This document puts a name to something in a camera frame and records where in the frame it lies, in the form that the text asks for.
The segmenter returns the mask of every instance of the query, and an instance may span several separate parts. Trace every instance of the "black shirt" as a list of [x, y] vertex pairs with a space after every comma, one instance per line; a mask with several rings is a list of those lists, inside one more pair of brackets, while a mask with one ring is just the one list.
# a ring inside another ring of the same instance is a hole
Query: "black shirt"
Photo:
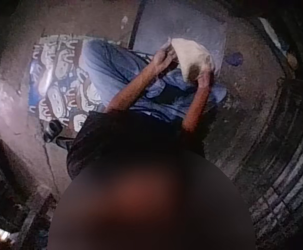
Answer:
[[167, 123], [135, 111], [91, 111], [67, 156], [68, 174], [80, 171], [98, 160], [111, 157], [139, 157], [146, 153], [177, 154], [182, 149], [203, 155], [201, 141], [183, 144], [180, 124]]

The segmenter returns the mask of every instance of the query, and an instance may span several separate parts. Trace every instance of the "forearm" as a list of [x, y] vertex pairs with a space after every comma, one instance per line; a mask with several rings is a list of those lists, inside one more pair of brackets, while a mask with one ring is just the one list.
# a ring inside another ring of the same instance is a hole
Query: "forearm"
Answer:
[[198, 127], [199, 119], [206, 107], [210, 87], [198, 88], [188, 112], [182, 122], [185, 132], [193, 133]]
[[130, 82], [127, 87], [121, 90], [109, 103], [107, 112], [112, 110], [127, 110], [145, 91], [152, 80], [157, 76], [157, 72], [152, 65], [145, 67], [141, 73]]

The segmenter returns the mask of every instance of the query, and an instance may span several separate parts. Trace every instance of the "dough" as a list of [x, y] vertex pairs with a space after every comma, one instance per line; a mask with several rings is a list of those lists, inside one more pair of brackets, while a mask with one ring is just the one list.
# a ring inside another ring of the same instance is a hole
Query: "dough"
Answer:
[[192, 40], [172, 39], [172, 47], [176, 51], [185, 82], [196, 81], [204, 70], [214, 71], [215, 66], [209, 51]]

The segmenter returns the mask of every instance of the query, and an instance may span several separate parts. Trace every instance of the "floor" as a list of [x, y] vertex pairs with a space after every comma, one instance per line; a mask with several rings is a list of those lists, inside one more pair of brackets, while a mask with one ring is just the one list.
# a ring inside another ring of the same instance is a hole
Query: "floor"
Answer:
[[[43, 183], [60, 198], [70, 183], [66, 152], [54, 144], [45, 144], [42, 124], [28, 115], [33, 45], [43, 35], [76, 34], [121, 41], [125, 46], [139, 3], [139, 0], [21, 0], [16, 12], [2, 21], [0, 138], [18, 181], [26, 189]], [[244, 56], [239, 67], [222, 64], [219, 81], [227, 86], [229, 95], [217, 113], [211, 115], [205, 139], [206, 157], [233, 178], [241, 157], [258, 136], [271, 108], [277, 80], [284, 73], [253, 27], [231, 16], [222, 6], [212, 5], [218, 10], [215, 17], [228, 24], [225, 54], [241, 52]], [[122, 26], [125, 16], [128, 21]], [[141, 44], [142, 39], [138, 33], [136, 42]]]

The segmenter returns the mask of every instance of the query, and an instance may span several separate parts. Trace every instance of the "blue jeans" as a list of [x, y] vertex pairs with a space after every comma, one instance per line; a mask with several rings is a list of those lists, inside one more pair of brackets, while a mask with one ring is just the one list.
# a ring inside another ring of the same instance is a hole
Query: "blue jeans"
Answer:
[[[102, 40], [85, 43], [82, 57], [89, 77], [106, 107], [112, 98], [147, 66], [147, 62], [133, 52]], [[166, 122], [184, 118], [196, 88], [184, 82], [180, 69], [174, 69], [152, 82], [130, 109]], [[170, 98], [171, 101], [160, 101], [173, 93], [175, 96]], [[225, 95], [225, 87], [214, 84], [208, 101], [216, 104], [222, 101]]]

